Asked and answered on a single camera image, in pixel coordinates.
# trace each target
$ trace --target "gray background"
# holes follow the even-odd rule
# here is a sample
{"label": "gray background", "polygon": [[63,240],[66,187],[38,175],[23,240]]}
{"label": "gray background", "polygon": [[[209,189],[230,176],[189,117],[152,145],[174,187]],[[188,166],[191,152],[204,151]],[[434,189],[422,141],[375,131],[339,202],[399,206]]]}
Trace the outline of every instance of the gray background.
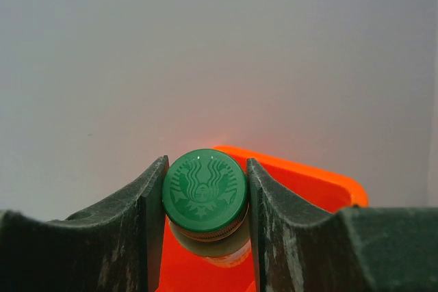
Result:
{"label": "gray background", "polygon": [[0,208],[64,218],[215,144],[438,204],[436,44],[437,0],[0,0]]}

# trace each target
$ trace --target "bottle cap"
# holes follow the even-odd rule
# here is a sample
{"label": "bottle cap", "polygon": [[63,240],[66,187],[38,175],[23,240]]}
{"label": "bottle cap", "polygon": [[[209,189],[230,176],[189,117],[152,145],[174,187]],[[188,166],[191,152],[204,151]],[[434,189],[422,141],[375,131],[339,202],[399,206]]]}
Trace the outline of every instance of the bottle cap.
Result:
{"label": "bottle cap", "polygon": [[163,182],[169,219],[194,239],[215,240],[232,233],[248,208],[246,175],[218,150],[201,149],[177,159]]}

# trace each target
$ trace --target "orange tray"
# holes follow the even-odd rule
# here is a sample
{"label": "orange tray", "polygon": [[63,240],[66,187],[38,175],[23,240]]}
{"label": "orange tray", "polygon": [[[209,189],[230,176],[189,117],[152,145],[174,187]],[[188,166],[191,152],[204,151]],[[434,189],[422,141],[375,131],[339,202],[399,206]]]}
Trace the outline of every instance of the orange tray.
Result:
{"label": "orange tray", "polygon": [[[247,159],[256,158],[280,184],[332,213],[355,204],[368,205],[365,190],[351,178],[232,146],[214,149],[233,157],[243,169]],[[253,258],[250,255],[233,268],[216,267],[182,248],[166,222],[158,291],[255,291]]]}

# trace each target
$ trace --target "clamp jaw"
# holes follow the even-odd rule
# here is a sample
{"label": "clamp jaw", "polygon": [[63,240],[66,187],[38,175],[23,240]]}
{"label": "clamp jaw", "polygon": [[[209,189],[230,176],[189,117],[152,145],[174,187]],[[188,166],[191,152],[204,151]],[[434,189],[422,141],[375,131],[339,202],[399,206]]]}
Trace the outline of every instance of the clamp jaw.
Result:
{"label": "clamp jaw", "polygon": [[[438,209],[331,213],[266,167],[246,160],[255,280],[248,291],[438,291]],[[63,221],[0,211],[0,290],[156,291],[167,169],[168,158],[159,157],[135,181]]]}

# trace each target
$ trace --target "starbucks logo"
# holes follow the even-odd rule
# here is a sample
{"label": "starbucks logo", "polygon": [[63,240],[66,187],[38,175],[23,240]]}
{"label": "starbucks logo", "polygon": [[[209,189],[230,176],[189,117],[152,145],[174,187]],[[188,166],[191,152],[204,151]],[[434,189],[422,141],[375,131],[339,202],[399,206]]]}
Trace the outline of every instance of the starbucks logo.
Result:
{"label": "starbucks logo", "polygon": [[237,179],[231,167],[219,159],[192,159],[177,169],[170,192],[180,213],[192,220],[207,221],[214,217],[216,208],[227,208],[233,202]]}

